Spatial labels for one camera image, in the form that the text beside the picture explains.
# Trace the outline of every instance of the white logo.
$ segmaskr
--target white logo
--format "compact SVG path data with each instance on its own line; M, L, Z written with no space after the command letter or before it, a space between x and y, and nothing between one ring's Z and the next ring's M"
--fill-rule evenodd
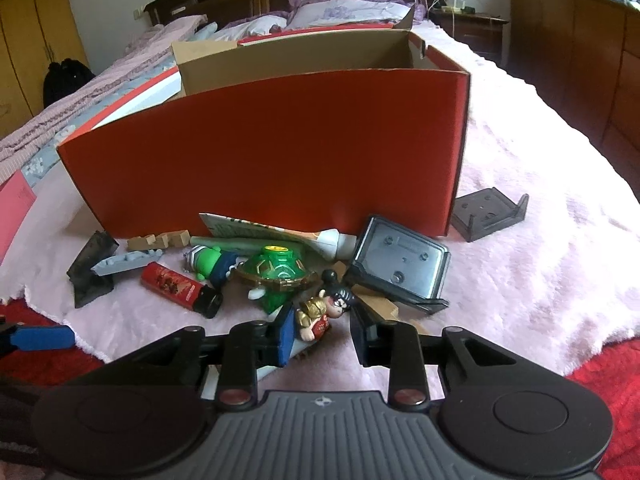
M316 400L314 400L314 404L316 406L320 406L321 408L326 408L327 406L329 406L330 404L333 404L334 402L329 399L329 397L318 397Z

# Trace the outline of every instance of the yellow wardrobe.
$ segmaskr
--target yellow wardrobe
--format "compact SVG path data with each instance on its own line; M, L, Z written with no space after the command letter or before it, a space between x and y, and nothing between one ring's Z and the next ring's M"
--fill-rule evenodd
M69 0L0 0L0 139L42 111L49 63L87 64Z

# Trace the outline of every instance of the ribbed gray panel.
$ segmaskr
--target ribbed gray panel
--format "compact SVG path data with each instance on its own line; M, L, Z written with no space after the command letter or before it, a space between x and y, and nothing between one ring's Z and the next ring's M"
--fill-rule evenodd
M497 480L452 450L422 415L379 392L270 392L223 415L187 460L148 480ZM595 474L580 480L596 480ZM54 473L49 480L69 480Z

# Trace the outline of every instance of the red lighter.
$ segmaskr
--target red lighter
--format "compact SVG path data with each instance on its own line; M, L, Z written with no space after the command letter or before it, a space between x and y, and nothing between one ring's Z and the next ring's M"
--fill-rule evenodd
M145 267L140 281L174 303L207 319L214 317L222 304L223 297L220 291L167 269L157 262L151 262Z

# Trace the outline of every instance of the pink paper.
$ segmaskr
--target pink paper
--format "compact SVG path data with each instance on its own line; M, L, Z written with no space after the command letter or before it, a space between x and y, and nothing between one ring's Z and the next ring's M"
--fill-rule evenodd
M21 171L0 185L0 264L35 200L36 195Z

